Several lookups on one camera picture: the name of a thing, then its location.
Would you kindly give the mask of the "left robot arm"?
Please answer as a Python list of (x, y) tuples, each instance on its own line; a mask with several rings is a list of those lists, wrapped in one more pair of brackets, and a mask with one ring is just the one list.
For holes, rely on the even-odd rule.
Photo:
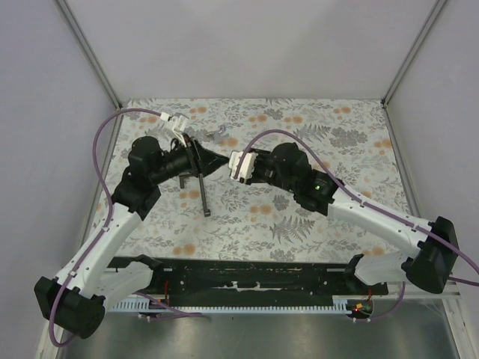
[(52, 279), (41, 277), (34, 294), (41, 313), (49, 322), (52, 343), (55, 328), (72, 336), (88, 338), (100, 326), (107, 311), (139, 290), (158, 293), (165, 275), (161, 263), (141, 255), (126, 268), (104, 275), (120, 246), (147, 217), (160, 199), (159, 185), (189, 174), (206, 177), (229, 162), (228, 157), (202, 147), (194, 138), (169, 151), (162, 150), (156, 138), (144, 136), (132, 143), (119, 184), (108, 195), (109, 211), (74, 257)]

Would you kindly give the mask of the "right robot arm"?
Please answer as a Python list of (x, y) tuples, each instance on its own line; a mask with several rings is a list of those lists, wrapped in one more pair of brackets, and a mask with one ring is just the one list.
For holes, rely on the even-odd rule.
[(428, 221), (363, 198), (342, 181), (314, 170), (294, 143), (279, 144), (272, 151), (253, 149), (240, 173), (247, 183), (267, 183), (288, 191), (303, 209), (354, 224), (396, 247), (390, 254), (355, 255), (342, 277), (349, 293), (357, 295), (378, 283), (405, 280), (429, 293), (443, 292), (457, 259), (452, 251), (457, 236), (450, 220)]

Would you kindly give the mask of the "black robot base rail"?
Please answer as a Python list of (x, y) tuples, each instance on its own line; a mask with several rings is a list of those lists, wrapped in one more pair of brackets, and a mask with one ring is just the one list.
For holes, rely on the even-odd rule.
[(388, 294), (385, 284), (347, 284), (344, 264), (172, 258), (159, 263), (142, 291), (166, 295), (174, 307), (313, 307), (329, 306), (335, 296)]

